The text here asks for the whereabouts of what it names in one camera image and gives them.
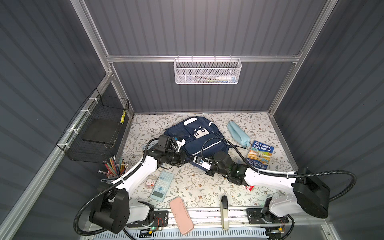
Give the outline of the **navy blue student backpack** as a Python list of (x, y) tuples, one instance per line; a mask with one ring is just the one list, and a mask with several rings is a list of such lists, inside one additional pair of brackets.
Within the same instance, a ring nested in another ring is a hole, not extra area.
[(224, 141), (219, 128), (205, 117), (190, 117), (165, 130), (164, 134), (184, 140), (182, 149), (191, 158), (197, 156), (208, 158), (215, 153), (228, 152), (231, 146)]

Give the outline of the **blue treehouse storybook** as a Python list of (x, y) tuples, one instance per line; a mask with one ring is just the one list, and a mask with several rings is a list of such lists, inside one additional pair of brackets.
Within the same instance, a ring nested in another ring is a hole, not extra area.
[(254, 141), (247, 155), (246, 161), (254, 168), (266, 170), (269, 166), (274, 147)]

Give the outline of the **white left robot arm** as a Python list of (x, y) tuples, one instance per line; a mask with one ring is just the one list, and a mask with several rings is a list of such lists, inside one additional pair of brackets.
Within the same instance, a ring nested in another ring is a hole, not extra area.
[[(182, 165), (186, 159), (185, 151), (182, 149), (185, 144), (184, 139), (166, 135), (151, 139), (145, 146), (143, 158), (134, 167), (80, 208), (73, 223), (75, 233), (80, 236), (93, 236), (106, 231), (115, 234), (124, 231), (131, 219), (130, 192), (134, 191), (162, 164)], [(84, 231), (80, 228), (79, 221), (82, 213), (91, 203), (94, 203), (95, 208), (90, 212), (90, 222), (101, 228), (95, 231)]]

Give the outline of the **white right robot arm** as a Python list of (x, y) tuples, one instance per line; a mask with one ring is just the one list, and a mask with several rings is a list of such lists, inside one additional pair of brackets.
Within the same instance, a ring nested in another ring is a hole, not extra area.
[[(348, 193), (356, 184), (357, 176), (349, 171), (335, 170), (312, 173), (307, 169), (296, 172), (276, 172), (256, 169), (245, 158), (243, 164), (236, 164), (225, 151), (216, 151), (210, 161), (209, 171), (218, 173), (236, 185), (265, 186), (283, 191), (284, 197), (266, 199), (262, 215), (267, 221), (291, 214), (307, 213), (312, 217), (328, 217), (329, 203)], [(340, 193), (331, 197), (330, 188), (320, 179), (327, 175), (348, 175), (352, 179)]]

